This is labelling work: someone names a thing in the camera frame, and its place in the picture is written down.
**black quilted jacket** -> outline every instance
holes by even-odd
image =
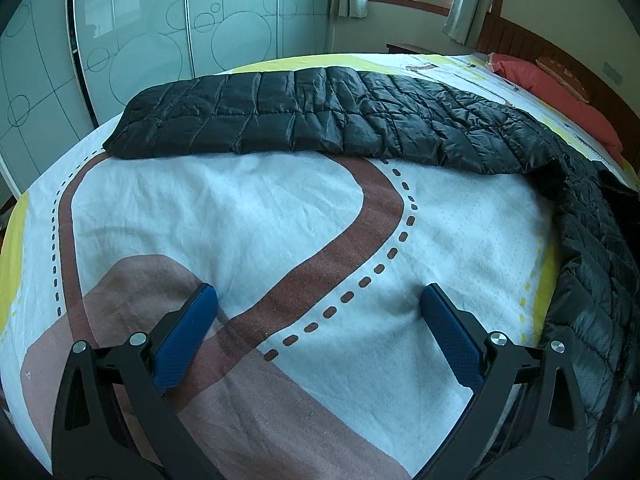
[[[312,68],[206,76],[149,88],[105,149],[123,158],[319,150],[402,157],[480,174],[527,174],[556,204],[561,272],[541,344],[569,348],[590,465],[639,391],[640,200],[529,114],[405,76]]]

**orange pillow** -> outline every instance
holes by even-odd
[[[491,54],[487,67],[491,72],[502,76],[516,85],[531,92],[549,106],[564,114],[578,124],[591,137],[596,139],[609,152],[609,155],[622,166],[622,142],[607,118],[593,106],[578,101],[553,78],[529,61],[504,54]]]
[[[565,90],[574,96],[578,101],[589,103],[589,95],[584,89],[580,80],[563,64],[558,63],[550,57],[539,57],[536,65],[547,75],[551,76],[554,81],[560,84]]]

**metal screw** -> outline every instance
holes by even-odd
[[[136,332],[129,338],[129,343],[132,346],[140,346],[146,342],[146,334],[142,332]]]
[[[554,352],[558,352],[559,354],[564,353],[564,344],[560,341],[552,341],[551,342],[551,349]]]
[[[81,354],[86,350],[86,342],[85,341],[77,341],[71,349],[74,351],[74,354]]]
[[[491,334],[491,342],[494,345],[505,346],[507,344],[507,336],[505,336],[502,332],[495,332]]]

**blue rubber pad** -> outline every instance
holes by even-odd
[[[156,351],[153,381],[161,395],[180,383],[217,313],[218,295],[206,285]]]
[[[433,286],[426,286],[420,295],[422,317],[458,382],[478,393],[484,386],[482,352],[453,314],[447,301],[449,298],[445,300]]]

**headboard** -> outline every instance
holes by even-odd
[[[640,118],[602,79],[577,59],[526,28],[489,13],[478,41],[478,52],[497,52],[519,57],[532,63],[549,56],[571,70],[584,85],[597,108],[612,124],[622,141],[622,155],[640,169]]]

